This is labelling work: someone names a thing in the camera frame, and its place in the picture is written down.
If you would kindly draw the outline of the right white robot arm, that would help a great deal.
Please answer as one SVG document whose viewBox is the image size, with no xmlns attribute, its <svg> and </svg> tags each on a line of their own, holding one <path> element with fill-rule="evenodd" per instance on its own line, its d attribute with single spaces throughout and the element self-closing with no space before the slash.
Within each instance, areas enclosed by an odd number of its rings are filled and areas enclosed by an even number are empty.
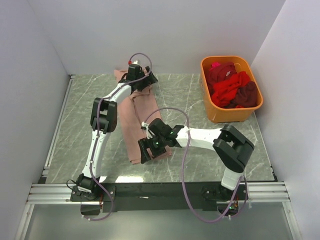
<svg viewBox="0 0 320 240">
<path fill-rule="evenodd" d="M 225 166 L 219 193 L 230 200 L 237 194 L 237 183 L 244 175 L 246 165 L 255 149 L 254 144 L 233 125 L 222 128 L 201 129 L 184 125 L 170 127 L 160 118 L 142 123 L 146 137 L 139 139 L 142 164 L 155 159 L 170 148 L 201 148 L 215 151 Z"/>
</svg>

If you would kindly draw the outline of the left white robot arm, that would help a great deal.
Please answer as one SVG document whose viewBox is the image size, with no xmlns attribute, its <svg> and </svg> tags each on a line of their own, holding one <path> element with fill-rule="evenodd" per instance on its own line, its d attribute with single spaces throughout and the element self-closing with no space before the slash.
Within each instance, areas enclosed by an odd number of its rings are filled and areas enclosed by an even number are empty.
<svg viewBox="0 0 320 240">
<path fill-rule="evenodd" d="M 91 145 L 85 166 L 76 180 L 77 190 L 88 201 L 96 200 L 103 191 L 99 185 L 101 163 L 107 141 L 117 126 L 118 105 L 133 93 L 141 92 L 157 82 L 150 66 L 142 68 L 133 62 L 108 95 L 94 99 L 90 117 Z"/>
</svg>

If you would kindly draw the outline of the pink t shirt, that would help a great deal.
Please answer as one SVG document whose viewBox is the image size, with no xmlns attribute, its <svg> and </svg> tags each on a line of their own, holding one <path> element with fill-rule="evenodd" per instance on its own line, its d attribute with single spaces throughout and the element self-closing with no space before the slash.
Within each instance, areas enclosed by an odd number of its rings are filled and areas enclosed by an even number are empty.
<svg viewBox="0 0 320 240">
<path fill-rule="evenodd" d="M 119 121 L 128 159 L 133 165 L 141 163 L 138 140 L 146 137 L 146 132 L 141 129 L 142 122 L 150 123 L 156 118 L 161 118 L 159 111 L 154 112 L 157 109 L 158 104 L 152 86 L 148 86 L 141 92 L 133 92 L 118 105 Z"/>
</svg>

